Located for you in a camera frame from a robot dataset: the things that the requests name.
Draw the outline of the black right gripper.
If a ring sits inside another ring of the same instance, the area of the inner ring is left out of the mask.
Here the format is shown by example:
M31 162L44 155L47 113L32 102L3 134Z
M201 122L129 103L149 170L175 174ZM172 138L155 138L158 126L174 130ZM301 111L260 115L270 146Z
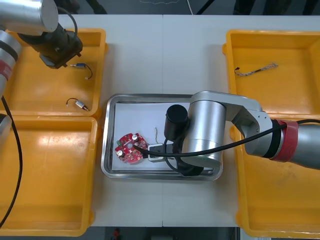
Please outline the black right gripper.
M184 136L180 136L176 140L172 140L172 151L171 152L173 154L181 154L182 153L184 140L185 140ZM164 143L163 143L165 153L167 152L168 141L171 142L171 140L168 140L167 138L165 138ZM148 157L149 151L147 149L144 149L144 148L141 148L138 146L135 146L134 148L142 154L143 158Z

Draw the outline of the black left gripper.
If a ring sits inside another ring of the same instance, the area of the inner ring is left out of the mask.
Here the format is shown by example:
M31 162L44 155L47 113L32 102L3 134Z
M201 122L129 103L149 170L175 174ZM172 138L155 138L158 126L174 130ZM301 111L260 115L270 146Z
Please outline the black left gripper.
M58 27L54 32L41 35L39 53L41 60L52 69L67 67L73 57L81 57L83 43L75 32Z

